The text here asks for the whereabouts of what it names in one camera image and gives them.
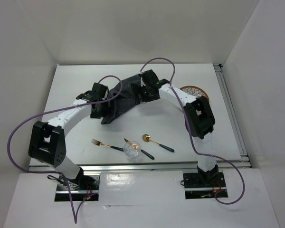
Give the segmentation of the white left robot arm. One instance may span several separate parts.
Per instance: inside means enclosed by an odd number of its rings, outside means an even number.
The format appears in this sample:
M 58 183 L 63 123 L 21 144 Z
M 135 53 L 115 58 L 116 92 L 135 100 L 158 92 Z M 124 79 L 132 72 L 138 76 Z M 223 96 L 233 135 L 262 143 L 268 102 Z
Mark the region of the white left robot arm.
M 87 104 L 105 100 L 108 97 L 108 91 L 105 85 L 94 83 L 91 90 L 76 97 L 71 109 L 63 111 L 47 122 L 38 121 L 33 125 L 28 149 L 29 156 L 62 173 L 68 185 L 75 190 L 94 188 L 95 179 L 85 176 L 83 169 L 66 156 L 65 137 L 81 120 L 90 114 L 102 111 L 107 106 L 106 104 Z

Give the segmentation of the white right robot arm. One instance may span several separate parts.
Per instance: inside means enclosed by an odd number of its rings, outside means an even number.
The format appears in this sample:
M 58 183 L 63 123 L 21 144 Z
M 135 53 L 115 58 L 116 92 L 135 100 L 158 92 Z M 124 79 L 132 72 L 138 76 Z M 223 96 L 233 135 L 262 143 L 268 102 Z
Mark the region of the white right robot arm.
M 219 169 L 212 146 L 215 118 L 208 99 L 205 96 L 190 95 L 166 79 L 159 80 L 152 70 L 142 72 L 137 76 L 138 82 L 131 83 L 137 102 L 165 99 L 183 111 L 186 130 L 190 134 L 194 143 L 194 151 L 198 155 L 198 181 L 202 186 L 209 186 L 217 176 Z

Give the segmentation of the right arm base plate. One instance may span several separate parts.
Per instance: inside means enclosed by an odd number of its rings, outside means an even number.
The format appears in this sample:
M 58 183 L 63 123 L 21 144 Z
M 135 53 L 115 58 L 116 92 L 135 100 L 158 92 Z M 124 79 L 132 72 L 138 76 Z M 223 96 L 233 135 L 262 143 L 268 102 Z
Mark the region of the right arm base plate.
M 218 193 L 217 198 L 228 197 L 226 182 L 222 172 L 219 172 L 208 183 L 202 183 L 197 173 L 184 173 L 180 185 L 184 187 L 187 200 L 215 198 L 216 193 Z

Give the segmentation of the patterned round plate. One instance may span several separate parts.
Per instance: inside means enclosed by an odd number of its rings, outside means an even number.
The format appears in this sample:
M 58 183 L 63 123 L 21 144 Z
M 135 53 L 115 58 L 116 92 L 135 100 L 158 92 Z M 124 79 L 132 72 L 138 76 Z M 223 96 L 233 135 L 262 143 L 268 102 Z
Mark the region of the patterned round plate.
M 204 96 L 209 101 L 209 96 L 207 95 L 207 93 L 203 89 L 201 89 L 197 86 L 187 85 L 187 86 L 181 87 L 180 90 L 182 90 L 182 91 L 184 91 L 190 95 L 196 96 L 196 97 Z

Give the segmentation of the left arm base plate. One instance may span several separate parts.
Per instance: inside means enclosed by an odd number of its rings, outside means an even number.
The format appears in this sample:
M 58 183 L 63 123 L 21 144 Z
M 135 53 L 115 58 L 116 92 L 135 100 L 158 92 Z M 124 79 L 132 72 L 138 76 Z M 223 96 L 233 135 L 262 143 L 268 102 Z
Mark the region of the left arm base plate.
M 90 175 L 90 177 L 91 180 L 88 180 L 82 185 L 77 185 L 68 181 L 73 201 L 82 201 L 84 198 L 86 198 L 86 201 L 99 200 L 100 174 L 95 173 Z M 47 178 L 49 180 L 57 182 L 54 201 L 69 202 L 68 188 L 63 180 L 63 177 L 61 175 L 59 175 L 58 177 L 48 175 Z

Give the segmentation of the dark checked cloth napkin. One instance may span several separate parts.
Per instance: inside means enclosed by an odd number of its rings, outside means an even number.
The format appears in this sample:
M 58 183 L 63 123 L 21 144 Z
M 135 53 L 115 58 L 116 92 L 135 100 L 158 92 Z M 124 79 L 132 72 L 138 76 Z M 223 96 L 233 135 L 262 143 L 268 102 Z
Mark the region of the dark checked cloth napkin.
M 136 105 L 139 104 L 139 102 L 136 101 L 134 92 L 132 90 L 131 85 L 141 85 L 141 78 L 139 75 L 134 75 L 131 77 L 128 77 L 121 81 L 122 83 L 122 90 L 120 94 L 113 100 L 102 103 L 102 105 L 105 105 L 105 107 L 108 108 L 107 114 L 105 117 L 103 117 L 101 124 L 110 124 L 115 119 L 123 115 L 124 113 L 128 112 L 132 108 L 134 108 Z

